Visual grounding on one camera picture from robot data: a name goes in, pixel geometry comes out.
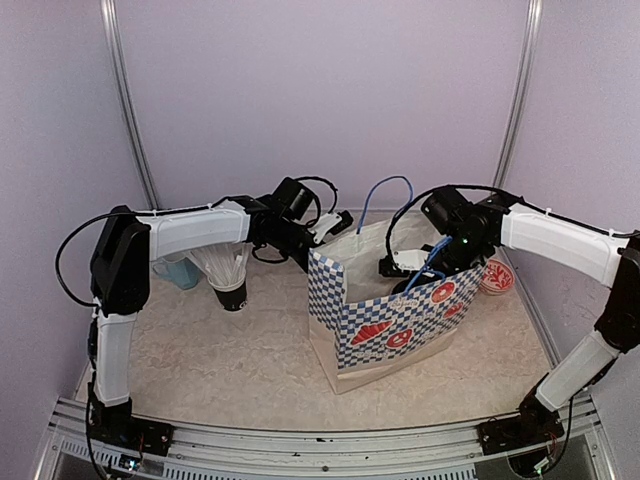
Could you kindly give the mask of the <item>checkered paper takeout bag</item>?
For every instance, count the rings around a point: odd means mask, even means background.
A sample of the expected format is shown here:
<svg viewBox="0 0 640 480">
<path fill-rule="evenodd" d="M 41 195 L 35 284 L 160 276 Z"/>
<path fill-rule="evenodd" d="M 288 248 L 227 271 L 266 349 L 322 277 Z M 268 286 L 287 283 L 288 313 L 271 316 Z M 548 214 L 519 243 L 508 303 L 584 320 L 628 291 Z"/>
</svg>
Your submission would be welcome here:
<svg viewBox="0 0 640 480">
<path fill-rule="evenodd" d="M 433 356 L 451 344 L 486 265 L 444 275 L 427 263 L 406 278 L 386 278 L 378 262 L 394 251 L 447 245 L 422 214 L 399 209 L 309 252 L 309 339 L 336 394 Z M 392 294 L 402 280 L 425 284 Z"/>
</svg>

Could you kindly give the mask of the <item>black plastic cup lid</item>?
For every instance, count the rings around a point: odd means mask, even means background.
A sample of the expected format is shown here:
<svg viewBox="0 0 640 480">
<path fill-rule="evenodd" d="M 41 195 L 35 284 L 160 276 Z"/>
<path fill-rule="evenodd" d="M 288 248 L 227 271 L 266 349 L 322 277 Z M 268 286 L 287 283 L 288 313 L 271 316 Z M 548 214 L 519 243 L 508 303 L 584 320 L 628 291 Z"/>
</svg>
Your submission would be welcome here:
<svg viewBox="0 0 640 480">
<path fill-rule="evenodd" d="M 407 289 L 411 290 L 415 287 L 419 287 L 421 285 L 424 285 L 425 281 L 424 280 L 416 280 L 415 282 L 411 282 L 409 279 L 405 279 L 402 280 L 401 282 L 397 283 L 391 293 L 392 294 L 400 294 L 405 292 Z"/>
</svg>

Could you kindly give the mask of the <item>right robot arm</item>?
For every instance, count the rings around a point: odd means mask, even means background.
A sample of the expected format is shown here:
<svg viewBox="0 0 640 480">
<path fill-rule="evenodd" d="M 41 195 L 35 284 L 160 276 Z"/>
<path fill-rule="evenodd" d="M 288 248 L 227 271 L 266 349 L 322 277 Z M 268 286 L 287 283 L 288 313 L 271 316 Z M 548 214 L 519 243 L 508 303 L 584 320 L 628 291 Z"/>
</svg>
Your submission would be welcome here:
<svg viewBox="0 0 640 480">
<path fill-rule="evenodd" d="M 494 187 L 476 203 L 464 185 L 435 188 L 422 213 L 448 238 L 433 267 L 453 274 L 488 258 L 498 247 L 524 251 L 572 268 L 609 288 L 591 333 L 551 370 L 519 406 L 511 426 L 523 444 L 535 442 L 551 415 L 617 358 L 639 345 L 639 235 L 588 226 L 536 207 Z"/>
</svg>

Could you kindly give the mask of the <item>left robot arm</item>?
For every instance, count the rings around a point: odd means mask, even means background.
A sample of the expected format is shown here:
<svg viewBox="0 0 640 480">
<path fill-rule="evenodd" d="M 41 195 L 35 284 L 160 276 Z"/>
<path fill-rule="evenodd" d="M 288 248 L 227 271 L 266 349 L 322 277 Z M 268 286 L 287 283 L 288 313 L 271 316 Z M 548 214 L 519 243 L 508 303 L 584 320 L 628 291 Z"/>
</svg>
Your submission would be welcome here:
<svg viewBox="0 0 640 480">
<path fill-rule="evenodd" d="M 225 197 L 207 205 L 134 212 L 114 208 L 90 261 L 97 315 L 94 392 L 107 406 L 102 430 L 121 445 L 140 434 L 137 418 L 119 405 L 130 399 L 129 357 L 134 323 L 150 295 L 150 264 L 201 247 L 249 242 L 271 246 L 300 266 L 327 232 L 301 219 L 314 202 L 299 181 L 285 178 L 271 194 Z"/>
</svg>

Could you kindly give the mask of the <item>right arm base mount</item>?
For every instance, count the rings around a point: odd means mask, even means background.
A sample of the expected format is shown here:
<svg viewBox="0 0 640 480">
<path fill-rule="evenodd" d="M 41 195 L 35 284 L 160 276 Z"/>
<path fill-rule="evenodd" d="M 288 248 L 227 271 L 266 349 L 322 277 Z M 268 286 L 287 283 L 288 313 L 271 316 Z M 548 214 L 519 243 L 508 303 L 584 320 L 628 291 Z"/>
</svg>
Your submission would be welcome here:
<svg viewBox="0 0 640 480">
<path fill-rule="evenodd" d="M 565 434 L 556 409 L 548 410 L 532 389 L 510 417 L 488 420 L 476 427 L 484 455 L 520 449 Z"/>
</svg>

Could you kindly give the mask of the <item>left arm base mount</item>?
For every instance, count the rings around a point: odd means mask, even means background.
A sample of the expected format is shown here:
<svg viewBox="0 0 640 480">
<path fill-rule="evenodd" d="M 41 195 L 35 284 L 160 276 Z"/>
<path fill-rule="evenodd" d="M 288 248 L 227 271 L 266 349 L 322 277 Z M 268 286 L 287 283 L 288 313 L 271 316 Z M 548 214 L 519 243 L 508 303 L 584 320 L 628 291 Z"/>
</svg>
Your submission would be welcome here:
<svg viewBox="0 0 640 480">
<path fill-rule="evenodd" d="M 174 427 L 169 423 L 134 416 L 131 399 L 113 407 L 91 399 L 88 406 L 91 440 L 142 454 L 168 455 Z"/>
</svg>

